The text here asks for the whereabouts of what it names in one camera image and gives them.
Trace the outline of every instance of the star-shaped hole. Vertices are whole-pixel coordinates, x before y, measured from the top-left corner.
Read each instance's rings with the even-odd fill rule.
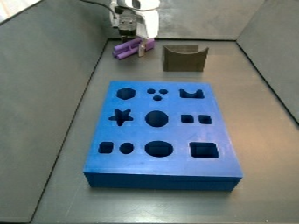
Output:
[[[122,126],[125,122],[134,121],[134,117],[130,116],[131,109],[127,109],[126,111],[122,111],[119,109],[115,109],[115,115],[112,115],[108,120],[117,121],[117,125]]]

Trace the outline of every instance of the blue foam block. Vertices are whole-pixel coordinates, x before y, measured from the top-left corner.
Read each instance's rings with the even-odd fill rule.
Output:
[[[96,187],[231,191],[243,173],[211,85],[112,81],[84,174]]]

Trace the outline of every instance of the small circular hole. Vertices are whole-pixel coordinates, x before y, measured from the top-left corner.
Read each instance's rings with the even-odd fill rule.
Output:
[[[150,95],[153,95],[153,94],[155,93],[155,90],[154,90],[153,88],[149,88],[149,89],[147,89],[147,93],[149,93]]]
[[[130,154],[134,151],[135,146],[131,143],[123,143],[119,149],[123,154]]]
[[[161,95],[157,95],[157,96],[154,97],[154,100],[158,101],[158,102],[159,102],[162,99],[163,99],[163,97],[162,97]]]
[[[159,90],[159,93],[161,93],[162,95],[166,95],[166,94],[169,93],[169,90],[167,90],[167,89],[161,89],[161,90]]]

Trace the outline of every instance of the gray wall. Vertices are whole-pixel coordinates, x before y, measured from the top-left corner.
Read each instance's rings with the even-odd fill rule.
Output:
[[[299,122],[298,12],[298,0],[267,0],[238,43]]]
[[[161,39],[237,40],[249,20],[265,0],[162,0],[159,8]],[[108,10],[99,7],[110,38],[118,38],[111,28]]]
[[[0,27],[0,221],[32,218],[106,42],[99,14],[72,0]]]

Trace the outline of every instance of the dark gray block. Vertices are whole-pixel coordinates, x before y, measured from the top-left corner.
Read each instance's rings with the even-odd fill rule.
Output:
[[[166,72],[202,72],[210,48],[197,45],[166,45],[163,47],[163,70]]]
[[[269,0],[238,44],[299,122],[299,1]]]
[[[71,0],[40,2],[0,33],[0,221],[28,222],[107,38]]]

